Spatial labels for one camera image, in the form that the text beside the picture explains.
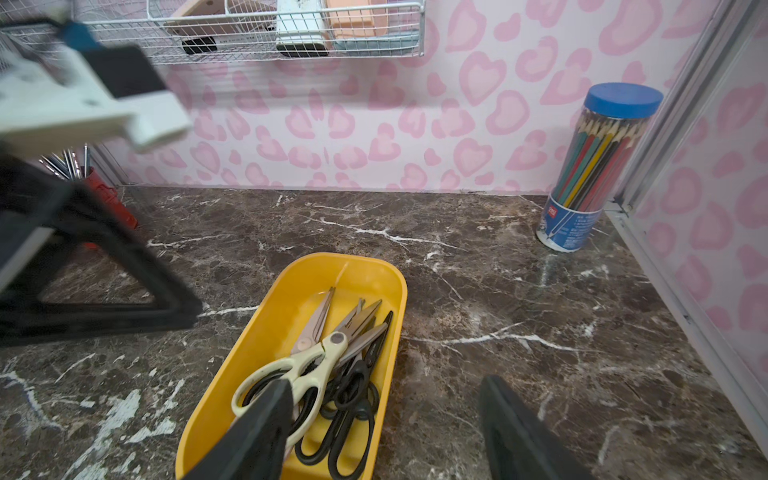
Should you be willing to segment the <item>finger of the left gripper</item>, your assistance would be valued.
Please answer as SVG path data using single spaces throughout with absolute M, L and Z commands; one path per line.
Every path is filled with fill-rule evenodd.
M 1 292 L 1 344 L 15 347 L 111 334 L 190 328 L 202 311 L 201 300 L 163 265 L 130 230 L 101 227 L 102 212 L 87 187 L 78 185 L 64 214 L 76 249 L 85 243 L 132 276 L 151 296 L 148 303 L 50 303 L 39 294 Z

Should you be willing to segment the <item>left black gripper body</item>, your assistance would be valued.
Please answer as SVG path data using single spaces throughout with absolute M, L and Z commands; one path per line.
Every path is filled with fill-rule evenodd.
M 76 249 L 64 221 L 77 184 L 1 149 L 1 292 L 39 294 Z

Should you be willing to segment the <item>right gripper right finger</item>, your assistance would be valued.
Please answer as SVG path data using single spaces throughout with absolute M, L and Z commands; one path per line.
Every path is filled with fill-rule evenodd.
M 593 477 L 501 377 L 481 381 L 479 415 L 493 479 Z

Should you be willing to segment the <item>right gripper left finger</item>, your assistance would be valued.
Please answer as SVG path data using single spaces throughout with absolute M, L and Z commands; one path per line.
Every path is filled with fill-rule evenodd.
M 293 397 L 286 380 L 271 384 L 186 479 L 278 479 L 289 436 Z

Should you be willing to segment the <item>cream green handled scissors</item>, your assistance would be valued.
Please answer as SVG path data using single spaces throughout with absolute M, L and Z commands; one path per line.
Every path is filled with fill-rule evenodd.
M 335 290 L 330 289 L 312 313 L 290 355 L 275 360 L 249 375 L 237 388 L 231 409 L 244 416 L 266 387 L 277 380 L 290 384 L 289 419 L 292 421 L 286 447 L 292 448 L 307 433 L 320 413 L 327 384 L 333 372 L 369 346 L 384 331 L 373 324 L 382 302 L 366 305 L 360 300 L 327 336 L 323 329 Z

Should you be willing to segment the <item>all black scissors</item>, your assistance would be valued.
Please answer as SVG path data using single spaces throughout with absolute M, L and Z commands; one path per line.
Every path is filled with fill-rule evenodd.
M 316 451 L 305 452 L 301 443 L 294 447 L 297 459 L 304 465 L 314 466 L 326 461 L 332 479 L 358 479 L 365 470 L 380 404 L 379 390 L 372 383 L 371 375 L 383 350 L 393 316 L 394 313 L 389 312 L 377 325 L 369 321 L 370 328 L 348 347 L 351 357 L 339 361 L 320 409 L 320 416 L 330 425 Z M 339 466 L 341 454 L 350 443 L 352 427 L 357 423 L 367 426 L 365 448 L 356 467 L 342 472 Z

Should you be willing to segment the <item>yellow plastic storage box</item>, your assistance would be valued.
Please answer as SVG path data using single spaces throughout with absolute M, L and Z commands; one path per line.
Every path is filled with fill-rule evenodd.
M 278 424 L 283 479 L 368 479 L 407 300 L 393 265 L 314 253 L 278 276 L 192 414 L 178 477 L 216 478 L 248 414 Z

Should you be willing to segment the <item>black handled medium scissors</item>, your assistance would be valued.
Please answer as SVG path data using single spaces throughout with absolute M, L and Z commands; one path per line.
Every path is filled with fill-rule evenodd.
M 371 382 L 371 374 L 377 360 L 359 355 L 349 363 L 341 375 L 328 386 L 320 414 L 332 420 L 338 411 L 349 410 L 366 401 L 373 413 L 380 403 L 377 387 Z

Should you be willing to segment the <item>pink kitchen scissors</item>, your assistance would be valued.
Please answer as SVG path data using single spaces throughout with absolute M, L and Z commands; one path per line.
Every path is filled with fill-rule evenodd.
M 291 355 L 304 352 L 320 341 L 335 291 L 335 287 L 330 287 L 324 294 L 320 305 L 312 313 L 297 341 L 294 343 L 290 352 Z

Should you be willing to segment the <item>black handled steel scissors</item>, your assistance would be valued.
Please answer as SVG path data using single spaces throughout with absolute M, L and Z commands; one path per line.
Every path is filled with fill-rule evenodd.
M 306 415 L 299 414 L 289 435 L 289 442 L 301 439 L 318 416 L 323 405 L 326 386 L 331 375 L 343 360 L 350 360 L 364 347 L 370 345 L 385 330 L 385 324 L 377 325 L 361 335 L 354 335 L 348 328 L 337 328 L 320 343 L 310 349 L 275 360 L 253 372 L 237 388 L 231 400 L 231 409 L 236 417 L 242 417 L 251 401 L 246 397 L 251 388 L 269 377 L 271 381 L 286 380 L 292 395 L 294 406 L 302 402 L 308 391 L 314 390 L 314 402 L 304 401 L 304 408 L 309 408 Z

